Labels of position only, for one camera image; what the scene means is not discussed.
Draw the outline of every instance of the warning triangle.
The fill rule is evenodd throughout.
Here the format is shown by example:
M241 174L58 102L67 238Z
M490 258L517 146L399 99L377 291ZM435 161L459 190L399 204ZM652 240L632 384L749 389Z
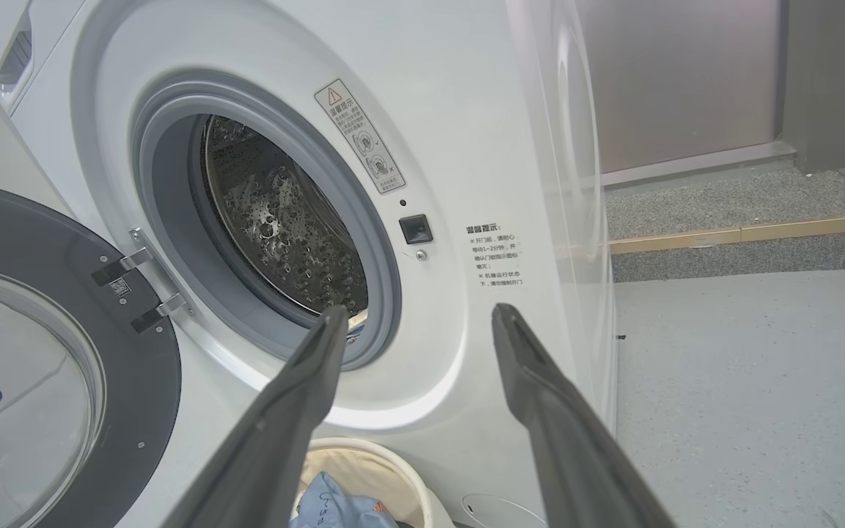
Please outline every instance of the warning triangle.
M341 100L341 96L338 95L338 92L328 88L328 104L338 104L339 100Z

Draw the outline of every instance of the gold step edge trim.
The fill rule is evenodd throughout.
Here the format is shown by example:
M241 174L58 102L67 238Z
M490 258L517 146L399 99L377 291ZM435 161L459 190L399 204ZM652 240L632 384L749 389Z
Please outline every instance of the gold step edge trim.
M622 238L610 241L608 245L610 245L611 254L627 254L838 233L845 233L845 215L812 220L779 221L774 224L721 227L716 230L689 231L651 237Z

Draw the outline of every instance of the qr code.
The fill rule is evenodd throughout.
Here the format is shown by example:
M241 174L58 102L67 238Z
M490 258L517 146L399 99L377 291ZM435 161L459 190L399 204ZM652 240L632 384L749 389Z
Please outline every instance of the qr code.
M132 288L126 283L126 279L122 277L111 282L110 287L113 288L113 292L117 294L117 297L122 297L132 291Z

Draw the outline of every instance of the black square door lock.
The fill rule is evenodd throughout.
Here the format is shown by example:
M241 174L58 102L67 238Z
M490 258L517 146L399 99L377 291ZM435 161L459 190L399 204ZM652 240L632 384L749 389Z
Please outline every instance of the black square door lock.
M400 227L403 228L403 238L407 244L431 243L432 230L429 229L429 221L425 214L408 216L400 219Z

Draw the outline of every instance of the door glass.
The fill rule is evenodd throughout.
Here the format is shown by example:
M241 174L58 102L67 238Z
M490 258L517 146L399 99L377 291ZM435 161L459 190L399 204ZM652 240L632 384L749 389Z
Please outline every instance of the door glass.
M345 224L282 148L242 123L211 116L201 159L221 224L264 281L315 314L333 304L351 315L367 308L361 257Z
M0 527L36 524L63 494L102 408L103 374L84 331L0 277Z

